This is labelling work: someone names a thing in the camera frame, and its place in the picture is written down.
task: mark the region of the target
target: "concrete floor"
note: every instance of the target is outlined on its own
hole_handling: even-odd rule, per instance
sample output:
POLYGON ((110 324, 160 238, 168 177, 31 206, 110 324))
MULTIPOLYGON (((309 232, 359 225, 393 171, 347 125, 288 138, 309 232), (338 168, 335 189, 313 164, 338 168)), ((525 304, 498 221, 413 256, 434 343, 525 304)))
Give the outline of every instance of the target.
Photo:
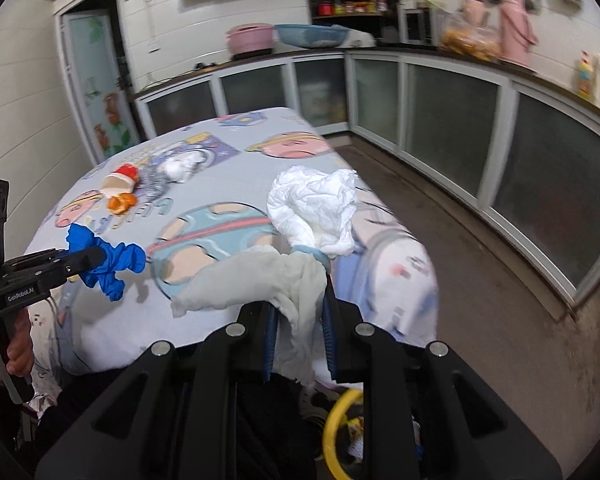
POLYGON ((421 177, 408 182, 361 147, 337 151, 429 251, 440 339, 512 407, 567 478, 600 437, 600 290, 577 322, 556 322, 501 259, 419 189, 421 177))

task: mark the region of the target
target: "red container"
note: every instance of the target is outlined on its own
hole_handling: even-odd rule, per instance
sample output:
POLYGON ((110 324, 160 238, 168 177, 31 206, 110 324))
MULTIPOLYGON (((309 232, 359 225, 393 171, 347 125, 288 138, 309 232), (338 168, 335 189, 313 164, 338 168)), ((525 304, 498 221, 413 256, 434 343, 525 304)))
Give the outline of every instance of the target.
POLYGON ((319 16, 331 16, 333 14, 333 4, 331 2, 323 2, 318 6, 319 16))

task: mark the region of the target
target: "plastic bag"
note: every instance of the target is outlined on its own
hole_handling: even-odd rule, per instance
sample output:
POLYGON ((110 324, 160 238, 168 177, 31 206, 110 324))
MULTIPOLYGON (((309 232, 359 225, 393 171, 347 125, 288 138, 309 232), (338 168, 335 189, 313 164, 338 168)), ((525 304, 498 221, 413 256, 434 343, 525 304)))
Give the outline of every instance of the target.
POLYGON ((446 19, 440 50, 494 61, 500 57, 500 35, 494 28, 471 25, 456 12, 446 19))

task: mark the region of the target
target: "blue glove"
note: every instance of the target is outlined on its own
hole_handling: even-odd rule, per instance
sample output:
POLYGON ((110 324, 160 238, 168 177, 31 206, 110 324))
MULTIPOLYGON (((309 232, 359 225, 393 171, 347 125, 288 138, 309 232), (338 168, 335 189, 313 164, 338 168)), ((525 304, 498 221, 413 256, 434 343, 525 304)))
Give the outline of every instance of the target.
POLYGON ((102 238, 98 238, 88 227, 71 224, 69 234, 66 236, 69 242, 69 252, 75 253, 91 246, 102 248, 106 254, 103 263, 95 269, 87 270, 79 274, 86 286, 93 288, 96 283, 111 301, 122 298, 125 291, 125 282, 116 278, 117 270, 130 269, 136 274, 144 270, 146 255, 142 247, 136 244, 118 244, 113 247, 102 238))

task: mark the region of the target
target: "microwave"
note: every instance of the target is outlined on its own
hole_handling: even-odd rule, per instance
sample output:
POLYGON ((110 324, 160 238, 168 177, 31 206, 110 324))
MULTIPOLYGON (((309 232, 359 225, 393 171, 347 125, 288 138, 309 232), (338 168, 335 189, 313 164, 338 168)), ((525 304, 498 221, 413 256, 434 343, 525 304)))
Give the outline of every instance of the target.
POLYGON ((438 46, 449 12, 437 7, 400 9, 400 42, 438 46))

